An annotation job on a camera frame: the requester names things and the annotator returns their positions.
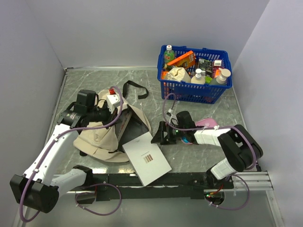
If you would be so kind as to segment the beige canvas backpack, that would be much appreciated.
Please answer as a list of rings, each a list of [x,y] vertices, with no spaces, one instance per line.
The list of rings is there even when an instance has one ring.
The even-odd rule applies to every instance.
[[[117,140],[115,133],[116,122],[108,129],[100,128],[103,125],[102,122],[91,122],[88,126],[92,129],[82,131],[73,142],[73,146],[76,149],[85,155],[105,162],[125,163],[129,161],[127,155],[123,152],[122,145],[146,132],[152,131],[150,123],[143,111],[127,102],[126,97],[129,85],[137,88],[145,88],[131,80],[123,85],[122,95],[124,103],[122,112],[130,110],[132,111],[132,117],[120,141]]]

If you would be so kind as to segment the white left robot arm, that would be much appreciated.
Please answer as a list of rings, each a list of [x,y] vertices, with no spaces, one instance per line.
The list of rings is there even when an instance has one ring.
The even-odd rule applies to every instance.
[[[98,106],[100,101],[103,101],[101,107]],[[103,100],[92,90],[78,92],[76,101],[60,114],[52,136],[33,164],[22,175],[14,175],[10,180],[19,204],[19,216],[24,222],[29,222],[24,216],[24,207],[48,213],[68,191],[77,187],[88,190],[93,186],[93,172],[88,167],[77,165],[57,178],[54,173],[79,133],[92,131],[88,126],[91,122],[102,122],[97,129],[108,129],[120,117],[123,103],[123,95],[116,86],[106,91]]]

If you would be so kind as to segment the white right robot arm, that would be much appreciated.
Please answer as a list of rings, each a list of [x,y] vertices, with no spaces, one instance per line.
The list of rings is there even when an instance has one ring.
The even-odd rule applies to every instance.
[[[206,172],[206,181],[211,188],[218,188],[234,173],[253,168],[263,156],[260,145],[242,125],[197,126],[188,111],[178,113],[170,122],[161,121],[151,143],[175,144],[178,139],[195,145],[221,147],[225,158]]]

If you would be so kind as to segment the coffee cover book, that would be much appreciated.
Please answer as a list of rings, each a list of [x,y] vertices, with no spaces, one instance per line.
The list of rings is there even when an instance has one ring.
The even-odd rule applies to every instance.
[[[124,144],[123,150],[143,186],[147,186],[172,170],[157,144],[151,144],[147,132]]]

